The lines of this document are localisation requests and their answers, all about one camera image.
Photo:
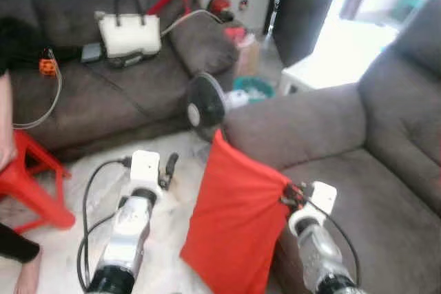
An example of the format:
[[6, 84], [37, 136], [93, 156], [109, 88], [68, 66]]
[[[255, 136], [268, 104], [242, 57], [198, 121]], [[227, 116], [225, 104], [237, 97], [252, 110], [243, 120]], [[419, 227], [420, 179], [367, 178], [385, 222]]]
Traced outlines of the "red pillow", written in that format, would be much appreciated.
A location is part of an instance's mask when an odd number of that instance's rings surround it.
[[265, 293], [290, 182], [214, 134], [180, 252], [212, 294]]

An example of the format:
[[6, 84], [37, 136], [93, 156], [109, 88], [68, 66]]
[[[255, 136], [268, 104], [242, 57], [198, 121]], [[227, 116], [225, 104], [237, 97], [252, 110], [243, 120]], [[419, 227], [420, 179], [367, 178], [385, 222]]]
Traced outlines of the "grey two-seat sofa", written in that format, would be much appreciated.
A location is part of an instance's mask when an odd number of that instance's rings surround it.
[[233, 109], [224, 137], [296, 184], [338, 196], [369, 294], [441, 294], [441, 0], [428, 0], [357, 83]]

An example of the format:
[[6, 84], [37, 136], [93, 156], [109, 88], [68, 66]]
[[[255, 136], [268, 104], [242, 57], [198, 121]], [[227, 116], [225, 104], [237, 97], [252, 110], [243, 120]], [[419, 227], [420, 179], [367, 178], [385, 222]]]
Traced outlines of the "black white floor fan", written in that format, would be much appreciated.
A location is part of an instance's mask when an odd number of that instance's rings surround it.
[[211, 142], [217, 126], [231, 109], [249, 104], [243, 90], [224, 92], [211, 74], [200, 73], [187, 87], [186, 116], [189, 126], [205, 142]]

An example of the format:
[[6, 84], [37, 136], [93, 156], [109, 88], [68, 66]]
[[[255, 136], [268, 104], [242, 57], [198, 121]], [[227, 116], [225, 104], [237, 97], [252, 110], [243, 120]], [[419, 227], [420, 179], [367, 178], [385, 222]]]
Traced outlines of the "long grey sofa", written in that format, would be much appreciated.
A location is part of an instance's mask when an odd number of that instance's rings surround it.
[[[148, 8], [158, 0], [139, 1]], [[28, 133], [65, 161], [185, 129], [190, 80], [207, 73], [229, 87], [238, 61], [223, 26], [199, 12], [196, 0], [189, 3], [189, 14], [182, 0], [160, 11], [168, 29], [163, 48], [135, 65], [58, 61], [60, 81], [42, 76], [37, 65], [10, 70], [14, 120], [41, 118]], [[100, 42], [96, 11], [113, 13], [114, 0], [0, 0], [0, 17], [25, 21], [59, 46]]]

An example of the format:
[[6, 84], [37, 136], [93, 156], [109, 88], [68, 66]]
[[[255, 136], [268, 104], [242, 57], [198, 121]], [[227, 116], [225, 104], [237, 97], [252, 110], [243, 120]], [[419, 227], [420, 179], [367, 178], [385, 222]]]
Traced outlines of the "teal plastic basket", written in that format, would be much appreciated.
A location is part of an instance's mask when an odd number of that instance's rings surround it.
[[237, 77], [233, 80], [233, 89], [245, 92], [251, 103], [275, 96], [274, 87], [267, 81], [256, 76]]

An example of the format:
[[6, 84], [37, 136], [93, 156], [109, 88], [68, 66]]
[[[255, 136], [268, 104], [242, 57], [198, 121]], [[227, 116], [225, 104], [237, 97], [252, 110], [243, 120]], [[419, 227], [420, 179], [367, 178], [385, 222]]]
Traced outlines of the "brown cardboard box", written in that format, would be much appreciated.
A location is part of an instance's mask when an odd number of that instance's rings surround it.
[[256, 76], [260, 68], [260, 42], [254, 34], [248, 33], [236, 42], [238, 61], [234, 68], [234, 76]]

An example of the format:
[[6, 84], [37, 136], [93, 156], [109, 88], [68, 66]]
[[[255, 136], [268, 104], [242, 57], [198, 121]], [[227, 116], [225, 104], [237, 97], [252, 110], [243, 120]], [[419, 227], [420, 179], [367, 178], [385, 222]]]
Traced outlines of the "white low table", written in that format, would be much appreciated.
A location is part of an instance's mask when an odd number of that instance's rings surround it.
[[327, 21], [312, 53], [281, 71], [276, 92], [284, 95], [358, 82], [398, 32], [366, 21]]

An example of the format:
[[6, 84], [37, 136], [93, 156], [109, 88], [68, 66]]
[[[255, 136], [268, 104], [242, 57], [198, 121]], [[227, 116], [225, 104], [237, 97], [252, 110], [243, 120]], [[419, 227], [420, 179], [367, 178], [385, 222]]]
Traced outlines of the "grey pouch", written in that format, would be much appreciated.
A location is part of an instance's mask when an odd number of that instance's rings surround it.
[[80, 62], [94, 63], [104, 57], [104, 48], [101, 42], [86, 43], [80, 48]]

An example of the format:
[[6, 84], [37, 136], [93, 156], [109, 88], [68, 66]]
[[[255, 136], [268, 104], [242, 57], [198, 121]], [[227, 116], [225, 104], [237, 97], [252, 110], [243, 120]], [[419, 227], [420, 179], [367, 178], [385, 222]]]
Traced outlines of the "red plastic stool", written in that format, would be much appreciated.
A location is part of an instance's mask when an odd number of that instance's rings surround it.
[[[38, 216], [14, 231], [23, 234], [45, 225], [69, 230], [75, 225], [75, 217], [64, 204], [63, 183], [70, 172], [26, 132], [15, 130], [14, 142], [18, 156], [0, 171], [0, 196], [12, 196]], [[47, 171], [54, 174], [54, 196], [34, 179], [34, 175]]]

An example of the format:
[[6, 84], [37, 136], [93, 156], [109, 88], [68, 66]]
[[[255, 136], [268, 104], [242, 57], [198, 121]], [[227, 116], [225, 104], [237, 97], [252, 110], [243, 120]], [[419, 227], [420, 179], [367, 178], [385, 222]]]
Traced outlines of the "red bag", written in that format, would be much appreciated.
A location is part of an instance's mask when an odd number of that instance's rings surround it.
[[229, 27], [224, 28], [225, 36], [234, 43], [240, 43], [246, 36], [249, 35], [249, 32], [244, 27]]

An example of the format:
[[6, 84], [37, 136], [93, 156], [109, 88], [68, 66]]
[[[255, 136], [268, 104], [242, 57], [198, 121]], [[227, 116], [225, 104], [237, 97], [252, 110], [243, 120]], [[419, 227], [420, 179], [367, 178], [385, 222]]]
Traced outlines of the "orange black small device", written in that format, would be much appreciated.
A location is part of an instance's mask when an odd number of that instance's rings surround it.
[[58, 76], [58, 63], [53, 49], [44, 48], [38, 62], [38, 71], [44, 77], [56, 78]]

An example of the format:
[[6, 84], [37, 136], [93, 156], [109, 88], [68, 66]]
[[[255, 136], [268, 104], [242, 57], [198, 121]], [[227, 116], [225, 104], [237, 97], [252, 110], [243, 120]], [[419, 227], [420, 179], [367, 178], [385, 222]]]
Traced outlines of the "person leg black trousers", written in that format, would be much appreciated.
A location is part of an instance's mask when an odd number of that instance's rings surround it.
[[16, 260], [21, 264], [15, 294], [36, 294], [41, 275], [40, 244], [23, 237], [9, 226], [0, 224], [0, 257]]

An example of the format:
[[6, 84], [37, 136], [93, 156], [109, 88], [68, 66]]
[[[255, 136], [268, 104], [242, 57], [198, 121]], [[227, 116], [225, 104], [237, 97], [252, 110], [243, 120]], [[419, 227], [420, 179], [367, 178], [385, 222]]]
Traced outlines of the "red fire extinguisher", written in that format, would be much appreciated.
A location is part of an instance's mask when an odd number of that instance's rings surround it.
[[220, 21], [232, 21], [234, 19], [230, 8], [230, 0], [209, 0], [207, 4], [207, 10]]

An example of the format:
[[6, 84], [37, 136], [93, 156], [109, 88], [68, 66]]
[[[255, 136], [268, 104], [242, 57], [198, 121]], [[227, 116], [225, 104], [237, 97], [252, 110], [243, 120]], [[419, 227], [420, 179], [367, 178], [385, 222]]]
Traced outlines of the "dark brown door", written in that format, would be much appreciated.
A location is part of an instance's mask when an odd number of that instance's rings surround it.
[[333, 0], [277, 0], [270, 35], [285, 67], [315, 48]]

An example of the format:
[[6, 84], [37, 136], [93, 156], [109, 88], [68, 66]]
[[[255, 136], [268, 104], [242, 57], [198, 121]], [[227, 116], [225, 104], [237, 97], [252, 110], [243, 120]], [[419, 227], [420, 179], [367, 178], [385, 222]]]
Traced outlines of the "black cloth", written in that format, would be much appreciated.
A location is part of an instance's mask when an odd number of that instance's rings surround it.
[[35, 27], [15, 17], [0, 17], [0, 76], [16, 68], [38, 65], [45, 50], [52, 50], [57, 61], [78, 61], [76, 46], [53, 45]]

